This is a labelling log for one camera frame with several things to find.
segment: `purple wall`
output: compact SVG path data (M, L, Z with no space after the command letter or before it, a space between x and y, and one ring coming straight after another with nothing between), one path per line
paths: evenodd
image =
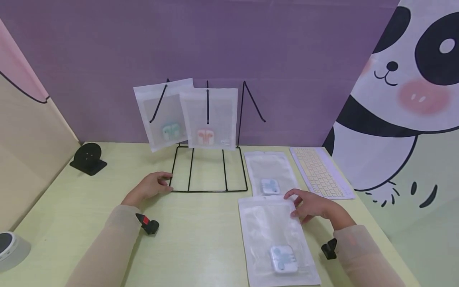
M247 84L241 144L317 146L398 0L15 0L0 18L81 141L147 142L132 87Z

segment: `desk surface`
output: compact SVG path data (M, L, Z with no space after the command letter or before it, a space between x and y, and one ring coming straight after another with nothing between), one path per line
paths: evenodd
M61 287L99 234L111 210L147 173L170 171L175 147L154 154L148 144L100 143L108 162L87 176L67 166L48 188L16 233L32 244L30 255L0 275L2 286ZM243 146L242 151L282 151L298 182L304 180L288 147ZM222 152L195 150L190 189L224 188ZM188 185L191 150L179 149L173 186ZM225 151L228 188L244 189L239 152ZM237 199L233 193L171 193L146 203L144 214L161 227L155 237L139 236L125 277L125 286L248 286ZM359 197L339 201L358 224L367 227L385 257L407 286L419 286ZM329 222L315 218L303 227L322 286L351 286L337 260L326 260L320 246L332 238Z

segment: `plastic bag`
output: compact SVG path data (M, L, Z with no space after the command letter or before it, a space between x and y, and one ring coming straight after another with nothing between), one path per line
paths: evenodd
M251 287L319 285L320 277L292 201L281 196L239 199Z
M290 162L283 152L245 152L253 196L284 195L299 188Z
M161 105L150 123L165 85L167 88ZM179 92L190 88L193 88L193 79L134 87L135 98L152 152L187 140Z
M191 89L180 101L189 148L236 149L237 89Z

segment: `black metal display stand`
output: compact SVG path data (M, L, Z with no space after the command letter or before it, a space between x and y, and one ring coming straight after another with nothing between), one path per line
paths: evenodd
M159 105L161 105L161 101L162 101L162 98L164 97L164 93L166 92L167 86L168 85L166 84L164 86L164 89L162 90L161 97L159 98L158 105L156 107L155 113L153 114L153 117L152 117L150 123L156 117L156 113L158 112ZM206 86L207 86L207 124L209 124L209 89L208 89L209 88L209 81L207 81L207 85ZM190 190L191 172L193 170L193 157L194 157L194 154L195 154L195 149L193 148L193 150L191 152L191 164L190 164L190 174L188 176L188 188L187 188L186 191L174 190L173 192L241 192L241 191L248 191L249 188L248 188L248 185L247 185L246 169L244 167L244 161L243 161L243 158L242 158L242 151L241 151L241 148L239 147L239 139L241 137L242 108L244 106L244 91L245 91L245 89L247 89L247 92L249 93L249 96L252 99L252 102L253 102L255 108L257 109L257 112L258 112L258 115L260 116L260 119L264 123L266 122L266 120L261 115L260 110L258 109L258 106L257 106L255 100L253 99L252 93L250 92L249 87L247 86L247 83L244 81L242 83L241 111L240 111L240 114L239 114L239 131L238 131L238 136L237 136L236 149L239 150L239 155L240 155L240 158L241 158L242 173L243 173L243 176L244 176L244 182L245 182L246 188L245 189L241 189L241 190L229 190L228 189L228 182L227 182L227 178L226 178L225 151L222 149L223 173L224 173L224 176L225 176L225 189L222 189L222 190L219 190L219 191L201 191L201 190L195 191L195 190ZM181 143L179 143L179 146L175 149L174 163L172 165L172 171L171 171L172 174L174 173L175 163L176 163L176 160L177 160L177 153L178 153L180 148L188 148L188 146L184 146Z

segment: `black round holder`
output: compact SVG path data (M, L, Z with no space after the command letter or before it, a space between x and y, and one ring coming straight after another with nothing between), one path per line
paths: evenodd
M98 144L88 143L82 145L73 156L70 166L85 174L95 175L107 166L107 163L101 160L101 155L102 150Z

